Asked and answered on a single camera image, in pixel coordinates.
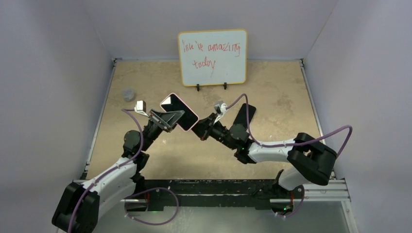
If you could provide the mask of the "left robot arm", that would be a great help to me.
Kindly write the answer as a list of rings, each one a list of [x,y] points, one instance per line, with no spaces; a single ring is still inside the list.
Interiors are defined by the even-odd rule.
[[[149,155],[145,151],[162,132],[171,132],[183,110],[157,112],[151,110],[148,123],[124,135],[123,154],[98,176],[83,182],[70,183],[52,217],[52,224],[67,233],[91,233],[100,218],[125,197],[138,199],[145,192],[140,171]]]

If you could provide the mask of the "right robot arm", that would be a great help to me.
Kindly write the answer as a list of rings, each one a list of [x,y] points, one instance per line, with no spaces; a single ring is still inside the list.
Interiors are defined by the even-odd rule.
[[[305,183],[328,185],[338,155],[309,134],[298,133],[295,138],[282,142],[256,142],[242,124],[226,128],[216,118],[216,114],[211,114],[196,123],[192,131],[202,141],[212,137],[234,150],[234,156],[243,164],[285,162],[292,165],[278,173],[273,184],[276,196],[283,198]]]

